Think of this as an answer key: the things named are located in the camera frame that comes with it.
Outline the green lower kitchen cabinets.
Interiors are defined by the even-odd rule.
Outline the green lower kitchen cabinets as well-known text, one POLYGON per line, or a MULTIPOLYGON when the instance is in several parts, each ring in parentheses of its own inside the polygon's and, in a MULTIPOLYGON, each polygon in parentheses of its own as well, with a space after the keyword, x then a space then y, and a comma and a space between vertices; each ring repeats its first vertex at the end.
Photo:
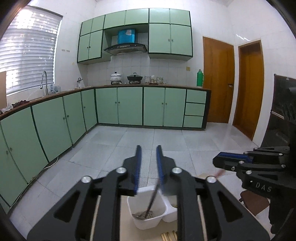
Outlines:
POLYGON ((211 92, 194 87, 88 87, 24 102, 1 114, 1 204, 95 125, 205 129, 211 92))

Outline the white cooking pot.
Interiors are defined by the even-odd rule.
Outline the white cooking pot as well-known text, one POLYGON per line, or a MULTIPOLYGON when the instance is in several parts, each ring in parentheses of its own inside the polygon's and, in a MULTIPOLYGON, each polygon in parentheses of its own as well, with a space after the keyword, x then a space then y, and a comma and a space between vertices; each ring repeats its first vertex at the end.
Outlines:
POLYGON ((122 75, 115 71, 110 75, 110 83, 111 85, 122 84, 122 75))

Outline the green upper kitchen cabinets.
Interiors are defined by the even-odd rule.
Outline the green upper kitchen cabinets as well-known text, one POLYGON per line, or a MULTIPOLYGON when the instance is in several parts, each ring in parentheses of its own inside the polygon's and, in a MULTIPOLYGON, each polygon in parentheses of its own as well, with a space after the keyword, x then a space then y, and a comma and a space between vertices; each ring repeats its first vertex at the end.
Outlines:
POLYGON ((191 15, 181 9, 117 11, 82 22, 77 62, 110 61, 112 56, 147 53, 150 58, 187 61, 193 57, 191 15))

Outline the white window blind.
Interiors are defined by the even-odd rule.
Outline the white window blind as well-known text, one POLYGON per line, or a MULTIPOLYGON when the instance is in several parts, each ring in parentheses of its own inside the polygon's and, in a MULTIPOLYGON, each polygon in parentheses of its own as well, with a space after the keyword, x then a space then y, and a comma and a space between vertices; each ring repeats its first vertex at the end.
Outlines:
POLYGON ((54 83, 54 62, 62 16, 26 6, 13 19, 1 39, 1 71, 6 92, 12 94, 41 86, 42 73, 54 83))

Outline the black cabinet at right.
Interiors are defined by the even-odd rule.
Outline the black cabinet at right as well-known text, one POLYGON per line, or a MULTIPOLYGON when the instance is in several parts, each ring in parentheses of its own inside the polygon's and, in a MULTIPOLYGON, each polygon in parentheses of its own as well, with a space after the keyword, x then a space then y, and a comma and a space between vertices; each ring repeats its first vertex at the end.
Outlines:
POLYGON ((274 75, 273 103, 262 148, 288 146, 295 128, 295 79, 274 75))

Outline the green kitchen cabinets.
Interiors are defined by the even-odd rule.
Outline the green kitchen cabinets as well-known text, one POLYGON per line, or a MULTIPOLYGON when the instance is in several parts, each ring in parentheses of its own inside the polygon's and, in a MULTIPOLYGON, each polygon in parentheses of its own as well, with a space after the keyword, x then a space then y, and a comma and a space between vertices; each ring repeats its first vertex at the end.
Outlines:
POLYGON ((187 61, 193 57, 191 15, 181 9, 117 11, 82 22, 77 62, 110 61, 112 56, 147 53, 150 58, 187 61))
POLYGON ((1 204, 95 125, 205 129, 211 92, 194 87, 88 87, 24 102, 1 114, 1 204))

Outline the blue box above hood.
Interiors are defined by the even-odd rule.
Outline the blue box above hood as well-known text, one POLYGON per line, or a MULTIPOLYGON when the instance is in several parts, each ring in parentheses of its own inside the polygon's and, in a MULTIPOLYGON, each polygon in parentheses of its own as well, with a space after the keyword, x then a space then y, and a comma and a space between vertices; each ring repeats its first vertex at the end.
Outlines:
POLYGON ((118 31, 117 43, 135 43, 137 41, 137 30, 136 29, 124 29, 118 31))

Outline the bamboo chopstick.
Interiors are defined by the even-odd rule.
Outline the bamboo chopstick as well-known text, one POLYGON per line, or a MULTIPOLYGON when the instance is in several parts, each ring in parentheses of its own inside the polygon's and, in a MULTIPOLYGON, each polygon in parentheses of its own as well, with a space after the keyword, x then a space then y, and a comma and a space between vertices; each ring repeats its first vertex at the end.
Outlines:
POLYGON ((161 234, 162 241, 178 241, 177 233, 173 230, 161 234))

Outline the green thermos bottle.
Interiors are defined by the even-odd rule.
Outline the green thermos bottle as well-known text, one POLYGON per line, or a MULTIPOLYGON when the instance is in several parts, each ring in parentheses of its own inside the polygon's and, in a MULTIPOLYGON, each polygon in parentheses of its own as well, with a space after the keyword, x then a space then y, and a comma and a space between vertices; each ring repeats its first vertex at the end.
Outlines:
POLYGON ((201 69, 197 72, 197 86, 198 87, 203 87, 203 82, 204 82, 204 74, 201 69))

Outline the chrome kitchen faucet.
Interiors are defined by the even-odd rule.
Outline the chrome kitchen faucet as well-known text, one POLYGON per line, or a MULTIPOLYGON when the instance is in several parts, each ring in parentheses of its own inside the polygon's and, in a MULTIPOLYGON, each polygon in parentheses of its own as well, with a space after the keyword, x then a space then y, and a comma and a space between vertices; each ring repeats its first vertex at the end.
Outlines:
POLYGON ((45 85, 45 96, 49 95, 48 92, 48 78, 47 78, 47 72, 44 70, 42 73, 42 80, 41 80, 41 86, 40 89, 43 89, 45 85))

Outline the brown wooden door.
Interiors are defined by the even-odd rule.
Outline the brown wooden door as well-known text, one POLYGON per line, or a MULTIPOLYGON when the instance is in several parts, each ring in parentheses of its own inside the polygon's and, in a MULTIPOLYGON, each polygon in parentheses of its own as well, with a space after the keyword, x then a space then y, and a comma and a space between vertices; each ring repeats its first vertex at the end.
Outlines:
POLYGON ((253 139, 262 106, 264 61, 261 41, 238 47, 238 96, 233 125, 253 139))
POLYGON ((234 46, 203 37, 204 85, 211 90, 208 121, 229 122, 235 77, 234 46))

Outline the white two-compartment utensil holder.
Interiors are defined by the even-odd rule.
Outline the white two-compartment utensil holder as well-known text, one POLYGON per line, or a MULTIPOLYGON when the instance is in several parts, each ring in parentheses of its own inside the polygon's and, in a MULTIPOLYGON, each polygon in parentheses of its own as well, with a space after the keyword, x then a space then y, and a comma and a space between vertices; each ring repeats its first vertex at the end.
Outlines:
MULTIPOLYGON (((139 215, 147 210, 154 186, 142 187, 138 190, 137 195, 127 198, 127 205, 131 215, 139 215)), ((147 219, 140 220, 132 217, 135 226, 139 230, 148 230, 155 228, 160 221, 173 222, 177 220, 177 197, 164 196, 159 190, 156 194, 152 207, 147 215, 147 219)))

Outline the red-tipped wooden chopstick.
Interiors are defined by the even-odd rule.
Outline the red-tipped wooden chopstick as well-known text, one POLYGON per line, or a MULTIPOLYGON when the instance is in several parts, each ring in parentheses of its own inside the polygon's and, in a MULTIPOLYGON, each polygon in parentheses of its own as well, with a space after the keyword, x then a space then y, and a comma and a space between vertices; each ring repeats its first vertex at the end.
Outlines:
POLYGON ((216 178, 219 178, 219 177, 225 175, 225 172, 226 171, 224 169, 221 169, 221 170, 217 171, 213 176, 216 178))

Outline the black wok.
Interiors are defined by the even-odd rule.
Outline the black wok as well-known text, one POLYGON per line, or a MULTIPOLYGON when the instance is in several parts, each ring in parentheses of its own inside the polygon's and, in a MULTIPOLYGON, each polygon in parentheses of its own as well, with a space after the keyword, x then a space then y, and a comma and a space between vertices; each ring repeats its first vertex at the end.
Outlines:
POLYGON ((134 72, 132 75, 128 75, 127 79, 129 84, 141 84, 143 77, 134 72))

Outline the black range hood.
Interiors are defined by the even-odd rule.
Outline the black range hood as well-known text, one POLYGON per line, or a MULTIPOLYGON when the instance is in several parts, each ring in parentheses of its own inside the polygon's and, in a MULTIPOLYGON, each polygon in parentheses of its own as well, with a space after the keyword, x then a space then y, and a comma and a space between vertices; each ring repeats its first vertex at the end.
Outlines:
POLYGON ((147 48, 144 44, 125 43, 125 44, 113 45, 111 47, 104 49, 104 51, 113 56, 116 56, 116 55, 128 54, 133 52, 145 53, 147 52, 147 48))

